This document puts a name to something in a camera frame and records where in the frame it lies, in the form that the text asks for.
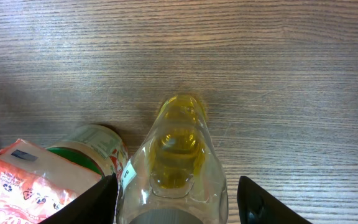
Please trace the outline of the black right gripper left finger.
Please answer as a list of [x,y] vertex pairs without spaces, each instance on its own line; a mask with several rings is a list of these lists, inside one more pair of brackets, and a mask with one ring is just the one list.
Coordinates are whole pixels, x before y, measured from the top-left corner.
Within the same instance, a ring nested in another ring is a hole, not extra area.
[[40,224],[112,224],[117,195],[116,175],[106,176]]

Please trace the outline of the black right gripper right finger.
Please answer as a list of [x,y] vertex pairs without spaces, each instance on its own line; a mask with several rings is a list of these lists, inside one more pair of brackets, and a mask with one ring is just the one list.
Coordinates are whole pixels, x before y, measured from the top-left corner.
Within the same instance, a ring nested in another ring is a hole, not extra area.
[[311,224],[247,176],[237,188],[241,224]]

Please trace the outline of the red drink carton cup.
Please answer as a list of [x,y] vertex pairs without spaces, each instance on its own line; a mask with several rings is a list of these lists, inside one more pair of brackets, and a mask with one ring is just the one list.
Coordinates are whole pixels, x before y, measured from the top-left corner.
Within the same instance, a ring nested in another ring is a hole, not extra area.
[[88,124],[49,147],[18,139],[0,150],[0,223],[40,223],[128,161],[112,129]]

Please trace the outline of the yellow oil bottle silver cap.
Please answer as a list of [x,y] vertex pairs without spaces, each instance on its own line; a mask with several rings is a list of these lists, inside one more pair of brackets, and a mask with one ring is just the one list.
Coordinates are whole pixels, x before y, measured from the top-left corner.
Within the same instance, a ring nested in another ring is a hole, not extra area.
[[117,223],[226,223],[227,181],[194,96],[167,99],[121,176]]

